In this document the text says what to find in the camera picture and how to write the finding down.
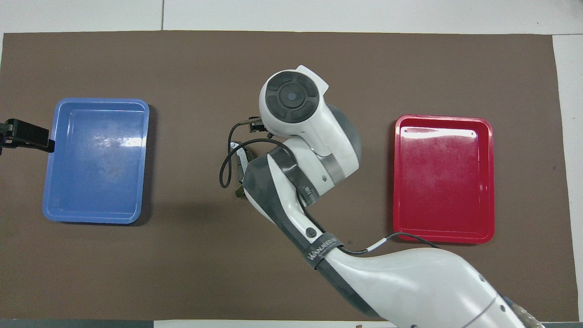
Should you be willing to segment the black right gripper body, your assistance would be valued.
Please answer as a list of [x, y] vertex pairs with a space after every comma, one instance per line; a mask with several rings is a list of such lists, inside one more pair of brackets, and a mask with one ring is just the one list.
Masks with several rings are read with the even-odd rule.
[[252, 151], [246, 148], [240, 148], [236, 152], [237, 162], [237, 179], [242, 184], [248, 164], [256, 158]]

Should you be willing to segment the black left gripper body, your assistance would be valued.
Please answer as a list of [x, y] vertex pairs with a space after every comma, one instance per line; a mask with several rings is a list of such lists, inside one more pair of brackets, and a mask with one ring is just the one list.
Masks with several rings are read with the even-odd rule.
[[0, 155], [4, 148], [31, 148], [50, 152], [50, 131], [26, 121], [11, 118], [0, 123]]

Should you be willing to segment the blue plastic tray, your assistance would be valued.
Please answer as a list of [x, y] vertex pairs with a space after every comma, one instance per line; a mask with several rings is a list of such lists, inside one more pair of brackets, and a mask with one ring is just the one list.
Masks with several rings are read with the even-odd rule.
[[127, 225], [139, 218], [149, 114], [140, 99], [58, 102], [42, 198], [48, 220]]

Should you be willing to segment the brown table mat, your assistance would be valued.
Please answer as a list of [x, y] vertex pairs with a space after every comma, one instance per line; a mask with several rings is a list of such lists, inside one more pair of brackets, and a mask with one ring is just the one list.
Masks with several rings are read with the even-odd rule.
[[404, 114], [493, 127], [496, 226], [443, 245], [545, 321], [578, 291], [551, 36], [142, 31], [3, 38], [0, 121], [50, 129], [67, 97], [150, 107], [143, 209], [132, 225], [52, 222], [47, 154], [0, 156], [0, 318], [366, 320], [235, 189], [231, 126], [272, 74], [305, 65], [362, 137], [362, 165], [309, 208], [347, 248], [391, 229], [394, 124]]

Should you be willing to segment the red plastic tray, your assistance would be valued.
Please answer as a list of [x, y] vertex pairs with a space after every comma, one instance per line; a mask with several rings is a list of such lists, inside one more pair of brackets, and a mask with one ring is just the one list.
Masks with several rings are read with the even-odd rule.
[[494, 143], [487, 120], [413, 114], [396, 120], [392, 228], [406, 241], [491, 241]]

